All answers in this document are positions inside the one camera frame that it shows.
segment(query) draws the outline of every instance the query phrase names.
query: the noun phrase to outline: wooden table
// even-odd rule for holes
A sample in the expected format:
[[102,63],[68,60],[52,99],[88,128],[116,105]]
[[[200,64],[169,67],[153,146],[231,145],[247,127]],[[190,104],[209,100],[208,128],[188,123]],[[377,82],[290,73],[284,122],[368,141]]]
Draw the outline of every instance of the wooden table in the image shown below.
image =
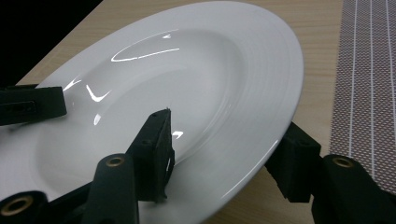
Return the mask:
[[[101,38],[154,13],[191,0],[104,0],[19,84],[39,83],[59,66]],[[297,34],[304,53],[305,80],[293,121],[327,154],[332,118],[341,0],[246,1],[273,11]],[[314,223],[310,203],[289,203],[262,168],[240,193],[206,224]]]

